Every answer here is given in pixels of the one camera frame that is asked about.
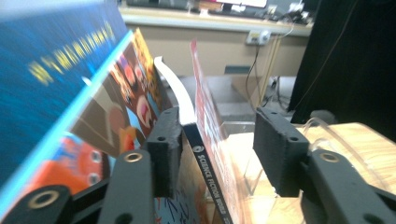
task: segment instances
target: black curtain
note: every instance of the black curtain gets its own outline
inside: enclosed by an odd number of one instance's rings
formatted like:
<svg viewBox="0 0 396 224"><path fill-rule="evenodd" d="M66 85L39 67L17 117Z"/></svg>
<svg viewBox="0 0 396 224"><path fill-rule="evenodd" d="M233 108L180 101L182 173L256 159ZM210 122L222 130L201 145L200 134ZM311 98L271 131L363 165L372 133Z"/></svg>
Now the black curtain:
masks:
<svg viewBox="0 0 396 224"><path fill-rule="evenodd" d="M290 100L291 122L326 109L396 141L396 1L322 0Z"/></svg>

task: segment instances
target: power outlet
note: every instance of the power outlet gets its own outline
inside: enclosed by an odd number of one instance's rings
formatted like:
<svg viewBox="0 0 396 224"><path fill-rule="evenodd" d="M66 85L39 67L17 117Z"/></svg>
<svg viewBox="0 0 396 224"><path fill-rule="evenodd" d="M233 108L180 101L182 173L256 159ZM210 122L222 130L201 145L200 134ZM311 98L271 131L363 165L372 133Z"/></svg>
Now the power outlet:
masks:
<svg viewBox="0 0 396 224"><path fill-rule="evenodd" d="M250 31L247 35L247 45L263 46L268 43L271 38L269 31Z"/></svg>

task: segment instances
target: book spine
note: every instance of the book spine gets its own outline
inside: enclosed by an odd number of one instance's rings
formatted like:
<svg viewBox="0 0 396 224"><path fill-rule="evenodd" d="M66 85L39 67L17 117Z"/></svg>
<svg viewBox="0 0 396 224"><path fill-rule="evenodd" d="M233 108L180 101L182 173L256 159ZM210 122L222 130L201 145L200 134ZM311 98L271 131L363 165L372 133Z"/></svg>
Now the book spine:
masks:
<svg viewBox="0 0 396 224"><path fill-rule="evenodd" d="M224 196L221 192L215 170L213 169L213 165L209 159L196 123L183 125L183 131L187 136L192 152L198 162L199 168L201 169L202 175L209 189L210 195L212 196L213 202L221 216L222 222L226 224L233 223Z"/></svg>

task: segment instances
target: wall socket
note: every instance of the wall socket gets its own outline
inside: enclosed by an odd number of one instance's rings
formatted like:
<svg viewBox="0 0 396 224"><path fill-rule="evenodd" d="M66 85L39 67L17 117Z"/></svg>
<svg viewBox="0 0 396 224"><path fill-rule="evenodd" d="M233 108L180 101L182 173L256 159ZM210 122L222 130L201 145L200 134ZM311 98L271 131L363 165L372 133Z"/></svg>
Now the wall socket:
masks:
<svg viewBox="0 0 396 224"><path fill-rule="evenodd" d="M247 35L247 45L263 46L268 43L271 32L267 30L250 31Z"/></svg>

